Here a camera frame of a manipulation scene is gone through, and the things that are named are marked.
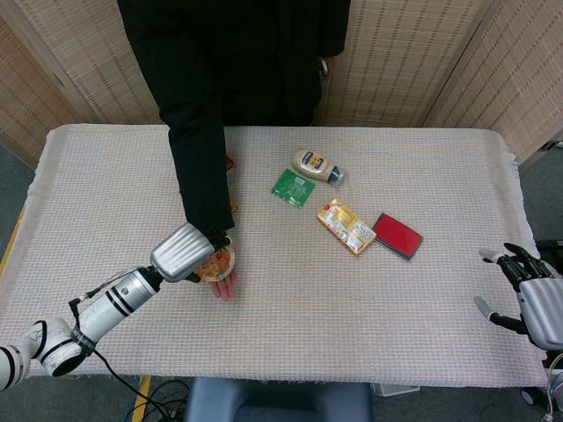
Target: yellow package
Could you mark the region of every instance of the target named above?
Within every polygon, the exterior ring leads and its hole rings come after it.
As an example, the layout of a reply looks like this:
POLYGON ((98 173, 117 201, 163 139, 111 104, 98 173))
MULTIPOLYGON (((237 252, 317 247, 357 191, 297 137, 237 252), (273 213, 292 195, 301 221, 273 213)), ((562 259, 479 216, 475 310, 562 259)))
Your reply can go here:
POLYGON ((317 218, 356 255, 376 240, 376 233, 340 200, 326 204, 317 218))

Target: black jacket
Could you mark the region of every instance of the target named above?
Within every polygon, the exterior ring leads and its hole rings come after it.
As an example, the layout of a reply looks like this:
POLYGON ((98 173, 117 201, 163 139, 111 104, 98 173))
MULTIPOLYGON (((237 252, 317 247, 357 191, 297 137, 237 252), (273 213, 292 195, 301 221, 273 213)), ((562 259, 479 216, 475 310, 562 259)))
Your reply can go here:
POLYGON ((186 218, 234 226, 223 125, 276 125, 320 100, 318 57, 344 49, 349 0, 118 0, 169 128, 186 218))

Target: black sleeve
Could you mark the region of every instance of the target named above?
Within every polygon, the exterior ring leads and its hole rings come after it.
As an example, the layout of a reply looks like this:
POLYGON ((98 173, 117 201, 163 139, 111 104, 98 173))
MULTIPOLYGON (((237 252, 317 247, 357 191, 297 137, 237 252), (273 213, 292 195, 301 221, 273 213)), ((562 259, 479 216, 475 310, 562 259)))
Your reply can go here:
POLYGON ((320 2, 320 35, 318 52, 321 57, 334 57, 344 51, 350 0, 320 2))
POLYGON ((230 229, 234 223, 221 103, 211 69, 187 29, 189 24, 173 2, 118 0, 118 5, 160 117, 170 128, 186 218, 204 233, 230 229))

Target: robotic hand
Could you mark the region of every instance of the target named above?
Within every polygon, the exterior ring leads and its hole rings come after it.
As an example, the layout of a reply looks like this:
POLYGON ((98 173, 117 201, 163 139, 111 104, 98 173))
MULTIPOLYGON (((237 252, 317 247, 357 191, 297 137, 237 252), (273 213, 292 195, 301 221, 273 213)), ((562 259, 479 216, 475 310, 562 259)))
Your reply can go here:
POLYGON ((77 305, 113 280, 70 301, 77 320, 72 330, 60 317, 51 317, 36 322, 13 345, 0 347, 0 390, 22 382, 31 359, 38 360, 51 376, 73 371, 90 356, 102 337, 160 290, 163 280, 199 282, 194 269, 229 244, 224 233, 207 239, 189 223, 180 227, 152 251, 151 266, 122 276, 81 314, 77 305))
POLYGON ((533 345, 546 351, 547 357, 543 363, 549 382, 549 407, 552 409, 553 395, 559 408, 563 409, 563 394, 560 394, 563 392, 563 277, 520 246, 504 246, 515 255, 489 249, 481 249, 479 254, 485 262, 500 266, 512 284, 520 305, 520 319, 499 315, 479 296, 473 300, 487 320, 527 335, 533 345))

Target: table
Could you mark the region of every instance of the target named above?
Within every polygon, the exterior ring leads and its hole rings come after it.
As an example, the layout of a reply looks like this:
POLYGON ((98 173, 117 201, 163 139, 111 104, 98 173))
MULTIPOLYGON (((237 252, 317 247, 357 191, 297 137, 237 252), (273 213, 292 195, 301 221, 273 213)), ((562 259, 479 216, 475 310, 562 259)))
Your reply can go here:
MULTIPOLYGON (((67 301, 184 222, 163 126, 69 125, 52 131, 0 280, 0 344, 35 320, 72 316, 67 301)), ((232 236, 240 286, 164 285, 99 350, 121 374, 405 385, 544 385, 542 353, 488 324, 482 295, 516 316, 510 285, 480 247, 534 250, 514 156, 478 129, 232 127, 232 236), (271 187, 300 147, 341 167, 303 209, 271 187), (424 242, 406 262, 379 244, 351 254, 315 215, 332 198, 370 224, 385 212, 424 242)), ((95 357, 77 374, 105 374, 95 357)), ((41 375, 39 365, 32 375, 41 375)))

